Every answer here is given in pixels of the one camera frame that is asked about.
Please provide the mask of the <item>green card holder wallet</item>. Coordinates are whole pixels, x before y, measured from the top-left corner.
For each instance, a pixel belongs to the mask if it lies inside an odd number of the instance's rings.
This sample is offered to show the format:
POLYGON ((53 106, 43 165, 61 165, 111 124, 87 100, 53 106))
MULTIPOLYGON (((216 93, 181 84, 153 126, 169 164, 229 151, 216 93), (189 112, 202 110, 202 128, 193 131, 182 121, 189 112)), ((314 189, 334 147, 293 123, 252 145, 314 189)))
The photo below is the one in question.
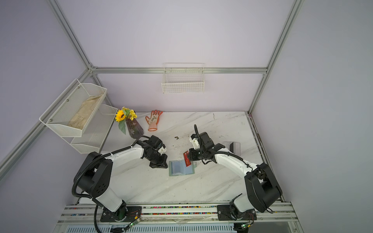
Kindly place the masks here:
POLYGON ((169 164, 169 176, 184 176, 194 174, 194 166, 186 166, 184 160, 170 161, 169 164))

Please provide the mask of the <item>white mesh shelf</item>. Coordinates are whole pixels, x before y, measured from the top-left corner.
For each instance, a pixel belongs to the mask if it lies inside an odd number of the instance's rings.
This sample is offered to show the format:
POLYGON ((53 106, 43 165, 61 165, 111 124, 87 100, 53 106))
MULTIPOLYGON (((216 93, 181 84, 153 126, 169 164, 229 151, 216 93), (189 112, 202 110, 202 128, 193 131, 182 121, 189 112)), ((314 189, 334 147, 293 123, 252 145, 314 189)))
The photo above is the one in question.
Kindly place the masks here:
POLYGON ((114 123, 117 108, 102 104, 81 137, 69 142, 80 154, 100 152, 114 123))
POLYGON ((39 121, 60 137, 81 137, 98 108, 103 103, 107 89, 93 83, 82 83, 75 79, 39 117, 39 121), (82 103, 91 96, 103 95, 93 110, 87 124, 82 130, 69 127, 72 117, 78 112, 82 103))

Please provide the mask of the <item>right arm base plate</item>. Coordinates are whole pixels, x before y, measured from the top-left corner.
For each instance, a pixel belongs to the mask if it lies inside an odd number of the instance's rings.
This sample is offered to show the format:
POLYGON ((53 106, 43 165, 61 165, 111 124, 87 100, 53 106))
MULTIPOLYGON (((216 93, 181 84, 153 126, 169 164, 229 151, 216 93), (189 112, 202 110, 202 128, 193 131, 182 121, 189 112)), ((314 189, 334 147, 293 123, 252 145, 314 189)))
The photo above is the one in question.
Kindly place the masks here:
POLYGON ((257 220, 254 209, 240 211, 234 205, 218 205, 217 213, 219 221, 257 220))

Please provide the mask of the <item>orange work glove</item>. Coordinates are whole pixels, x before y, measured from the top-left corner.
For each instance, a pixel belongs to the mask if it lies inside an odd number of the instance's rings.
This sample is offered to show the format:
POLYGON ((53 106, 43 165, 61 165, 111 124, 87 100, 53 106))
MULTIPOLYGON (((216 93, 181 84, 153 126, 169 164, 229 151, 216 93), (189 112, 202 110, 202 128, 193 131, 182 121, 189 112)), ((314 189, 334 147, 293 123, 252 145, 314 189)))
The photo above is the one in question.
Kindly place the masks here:
POLYGON ((159 110, 153 110, 151 112, 150 116, 146 116, 145 119, 149 125, 148 131, 149 132, 154 132, 157 131, 157 125, 160 120, 160 116, 163 114, 163 111, 159 110))

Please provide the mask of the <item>clear acrylic card box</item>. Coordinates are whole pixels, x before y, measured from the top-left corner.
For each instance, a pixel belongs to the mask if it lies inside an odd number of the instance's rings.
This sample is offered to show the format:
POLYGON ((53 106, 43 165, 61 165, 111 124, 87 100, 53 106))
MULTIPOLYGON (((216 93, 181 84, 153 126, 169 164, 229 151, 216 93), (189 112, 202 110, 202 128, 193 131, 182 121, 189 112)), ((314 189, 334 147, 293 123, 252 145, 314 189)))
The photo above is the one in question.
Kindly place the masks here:
POLYGON ((241 144, 239 142, 225 141, 223 145, 228 148, 231 153, 241 156, 241 144))

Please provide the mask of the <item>yellow sunflower bouquet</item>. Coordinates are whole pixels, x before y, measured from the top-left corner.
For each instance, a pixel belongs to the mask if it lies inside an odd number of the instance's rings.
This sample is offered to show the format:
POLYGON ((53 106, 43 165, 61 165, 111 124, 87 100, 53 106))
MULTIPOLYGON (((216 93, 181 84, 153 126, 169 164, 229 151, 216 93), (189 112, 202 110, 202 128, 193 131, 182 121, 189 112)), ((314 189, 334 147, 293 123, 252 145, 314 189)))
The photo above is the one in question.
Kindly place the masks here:
POLYGON ((123 120, 134 120, 138 116, 135 113, 133 109, 125 108, 123 107, 122 109, 118 110, 116 115, 115 115, 115 121, 116 122, 121 122, 123 120))

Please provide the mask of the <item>beige cloth in shelf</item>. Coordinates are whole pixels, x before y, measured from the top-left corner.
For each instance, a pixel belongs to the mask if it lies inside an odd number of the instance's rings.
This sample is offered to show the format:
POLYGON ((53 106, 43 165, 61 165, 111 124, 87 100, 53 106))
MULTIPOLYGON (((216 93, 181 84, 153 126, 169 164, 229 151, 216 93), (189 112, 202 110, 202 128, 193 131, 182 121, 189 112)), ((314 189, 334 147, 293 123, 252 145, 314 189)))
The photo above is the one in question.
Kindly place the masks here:
POLYGON ((78 112, 70 120, 68 126, 82 130, 87 124, 88 119, 90 118, 93 110, 95 109, 98 101, 102 98, 102 96, 102 94, 91 96, 87 100, 85 100, 79 108, 78 112))

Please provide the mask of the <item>aluminium front rail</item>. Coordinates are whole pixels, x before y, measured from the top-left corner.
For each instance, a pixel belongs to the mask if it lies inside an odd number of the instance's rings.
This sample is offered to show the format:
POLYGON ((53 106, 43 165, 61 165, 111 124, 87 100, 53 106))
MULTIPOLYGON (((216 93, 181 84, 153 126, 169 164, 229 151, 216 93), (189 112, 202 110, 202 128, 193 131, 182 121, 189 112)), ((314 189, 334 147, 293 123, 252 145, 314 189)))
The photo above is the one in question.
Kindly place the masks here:
MULTIPOLYGON (((227 217, 218 210, 217 203, 204 204, 145 204, 141 205, 141 224, 161 223, 213 223, 219 217, 227 217)), ((67 205, 57 225, 91 224, 94 220, 95 205, 67 205)), ((255 211, 257 222, 298 222, 298 216, 291 203, 275 202, 271 206, 273 213, 255 211)))

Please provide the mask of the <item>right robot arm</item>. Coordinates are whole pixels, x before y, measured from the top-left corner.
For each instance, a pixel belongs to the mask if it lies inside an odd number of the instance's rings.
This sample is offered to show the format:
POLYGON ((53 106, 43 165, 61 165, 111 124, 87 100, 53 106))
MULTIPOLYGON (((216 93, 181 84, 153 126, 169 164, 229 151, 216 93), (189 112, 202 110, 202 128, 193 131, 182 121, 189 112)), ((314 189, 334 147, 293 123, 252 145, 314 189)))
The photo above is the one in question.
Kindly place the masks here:
POLYGON ((192 143, 187 155, 190 161, 202 161, 205 165, 209 162, 222 165, 244 180, 246 194, 239 194, 230 202, 230 218, 241 220, 252 210, 274 213, 270 206, 283 192, 272 169, 266 163, 255 164, 243 159, 223 144, 215 144, 206 132, 193 134, 189 141, 192 143))

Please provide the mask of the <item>red credit card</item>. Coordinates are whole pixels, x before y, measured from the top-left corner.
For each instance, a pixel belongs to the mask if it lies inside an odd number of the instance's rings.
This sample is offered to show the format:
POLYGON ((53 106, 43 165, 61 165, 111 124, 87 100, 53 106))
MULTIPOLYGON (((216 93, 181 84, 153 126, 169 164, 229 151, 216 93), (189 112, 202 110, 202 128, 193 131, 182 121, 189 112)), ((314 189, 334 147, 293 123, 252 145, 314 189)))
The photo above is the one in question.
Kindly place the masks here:
POLYGON ((189 158, 189 151, 184 152, 183 153, 183 157, 184 157, 184 161, 185 161, 186 167, 191 166, 191 160, 189 158))

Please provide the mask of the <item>white mesh upper shelf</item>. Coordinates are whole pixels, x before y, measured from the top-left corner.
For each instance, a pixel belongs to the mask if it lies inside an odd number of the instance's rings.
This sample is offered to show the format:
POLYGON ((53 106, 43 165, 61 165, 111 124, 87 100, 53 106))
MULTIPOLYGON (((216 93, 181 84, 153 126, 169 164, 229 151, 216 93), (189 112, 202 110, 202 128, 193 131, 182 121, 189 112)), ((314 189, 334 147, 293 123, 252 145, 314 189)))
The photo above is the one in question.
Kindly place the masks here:
POLYGON ((60 137, 81 137, 98 108, 103 103, 107 89, 93 83, 82 83, 75 79, 39 117, 39 121, 60 137), (72 117, 78 112, 82 103, 91 96, 103 95, 93 110, 87 124, 82 130, 69 127, 72 117))

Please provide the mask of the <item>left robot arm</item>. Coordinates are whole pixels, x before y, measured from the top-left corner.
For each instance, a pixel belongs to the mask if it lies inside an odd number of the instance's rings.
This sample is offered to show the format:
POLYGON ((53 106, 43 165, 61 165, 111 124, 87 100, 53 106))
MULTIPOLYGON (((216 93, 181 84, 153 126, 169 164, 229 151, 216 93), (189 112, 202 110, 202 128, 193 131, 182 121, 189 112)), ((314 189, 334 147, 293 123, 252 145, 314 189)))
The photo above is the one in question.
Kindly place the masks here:
POLYGON ((91 152, 79 168, 71 188, 74 197, 88 198, 112 216, 115 221, 127 218, 126 202, 110 187, 113 169, 132 160, 147 159, 153 169, 166 169, 167 148, 156 136, 138 138, 130 146, 107 154, 91 152))

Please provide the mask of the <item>dark glass vase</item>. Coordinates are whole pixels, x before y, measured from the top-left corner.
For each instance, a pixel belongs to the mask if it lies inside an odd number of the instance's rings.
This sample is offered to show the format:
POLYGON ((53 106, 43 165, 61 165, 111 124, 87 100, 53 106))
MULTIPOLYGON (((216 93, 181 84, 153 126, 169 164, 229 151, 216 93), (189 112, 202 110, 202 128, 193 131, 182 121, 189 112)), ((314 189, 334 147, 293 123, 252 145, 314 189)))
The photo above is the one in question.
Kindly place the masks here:
POLYGON ((136 118, 134 118, 133 120, 126 119, 125 121, 131 138, 138 139, 144 135, 144 130, 136 118))

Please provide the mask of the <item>white mesh lower shelf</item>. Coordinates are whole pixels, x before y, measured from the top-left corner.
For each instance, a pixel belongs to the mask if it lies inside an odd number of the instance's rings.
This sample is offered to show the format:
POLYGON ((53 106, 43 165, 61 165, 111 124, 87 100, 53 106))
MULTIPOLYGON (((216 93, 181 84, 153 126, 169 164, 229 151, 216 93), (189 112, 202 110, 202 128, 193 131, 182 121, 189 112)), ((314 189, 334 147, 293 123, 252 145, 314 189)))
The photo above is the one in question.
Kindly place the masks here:
POLYGON ((81 137, 69 142, 80 154, 100 152, 114 123, 117 108, 102 104, 81 137))

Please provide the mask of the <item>stack of dark cards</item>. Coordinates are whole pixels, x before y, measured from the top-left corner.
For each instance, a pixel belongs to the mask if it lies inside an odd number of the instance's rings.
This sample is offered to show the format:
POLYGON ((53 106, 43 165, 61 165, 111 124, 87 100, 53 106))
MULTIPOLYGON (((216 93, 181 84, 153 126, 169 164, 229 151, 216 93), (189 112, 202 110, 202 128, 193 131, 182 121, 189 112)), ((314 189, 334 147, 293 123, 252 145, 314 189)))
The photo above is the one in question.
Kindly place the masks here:
POLYGON ((234 153, 235 152, 235 143, 234 142, 231 142, 230 145, 229 145, 229 150, 234 153))

